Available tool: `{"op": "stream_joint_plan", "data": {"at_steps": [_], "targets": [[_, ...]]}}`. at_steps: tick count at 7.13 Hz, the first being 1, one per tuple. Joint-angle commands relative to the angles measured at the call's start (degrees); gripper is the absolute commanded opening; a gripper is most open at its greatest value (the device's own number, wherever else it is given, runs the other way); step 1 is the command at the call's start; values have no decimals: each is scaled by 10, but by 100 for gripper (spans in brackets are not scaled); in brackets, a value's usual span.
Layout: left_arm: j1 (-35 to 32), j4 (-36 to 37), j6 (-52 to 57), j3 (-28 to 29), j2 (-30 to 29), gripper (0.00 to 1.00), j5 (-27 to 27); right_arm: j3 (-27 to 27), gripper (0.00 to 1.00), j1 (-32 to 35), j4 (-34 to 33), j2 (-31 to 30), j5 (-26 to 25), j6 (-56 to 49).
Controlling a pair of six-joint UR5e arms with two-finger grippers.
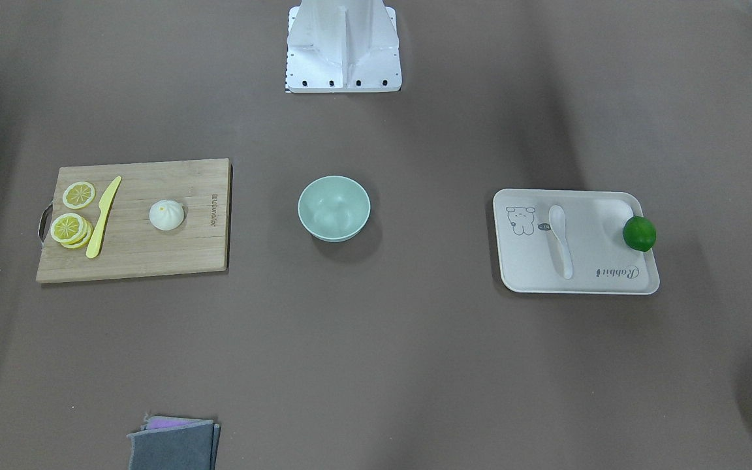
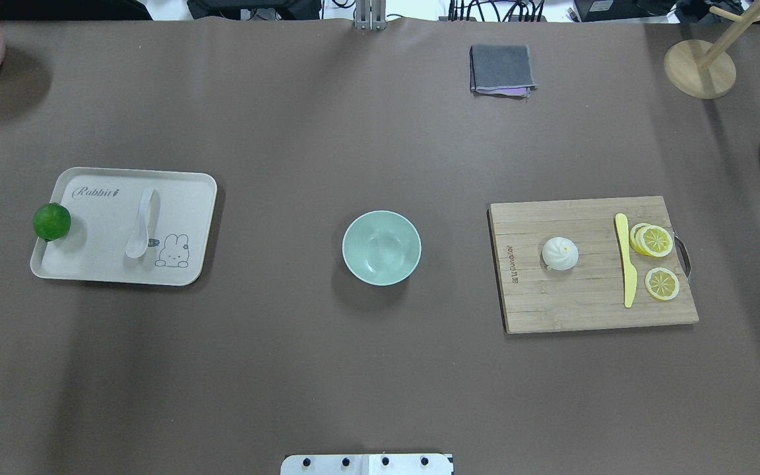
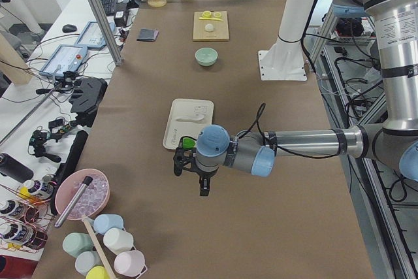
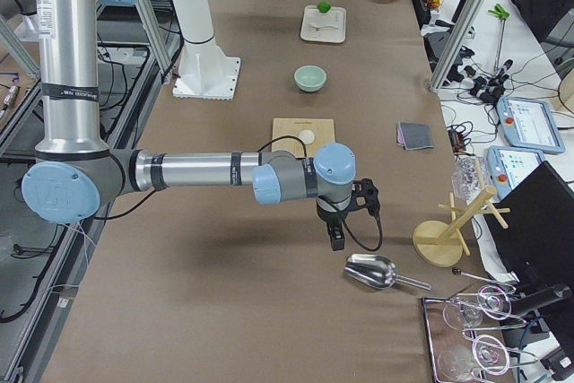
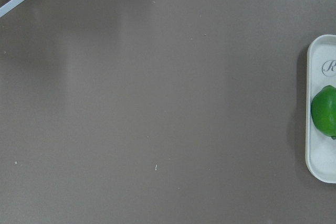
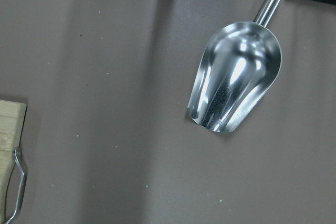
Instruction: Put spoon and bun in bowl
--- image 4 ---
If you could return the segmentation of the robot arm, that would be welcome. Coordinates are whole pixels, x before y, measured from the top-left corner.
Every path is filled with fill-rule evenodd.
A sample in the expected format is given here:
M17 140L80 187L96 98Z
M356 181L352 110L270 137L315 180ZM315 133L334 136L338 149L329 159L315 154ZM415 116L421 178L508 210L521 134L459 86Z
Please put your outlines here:
M44 137L22 180L28 207L64 224L131 192L250 185L261 204L315 199L332 249L343 249L344 219L357 209L359 194L355 158L343 144L327 144L310 158L286 151L154 154L109 148L100 135L96 13L109 1L36 0Z

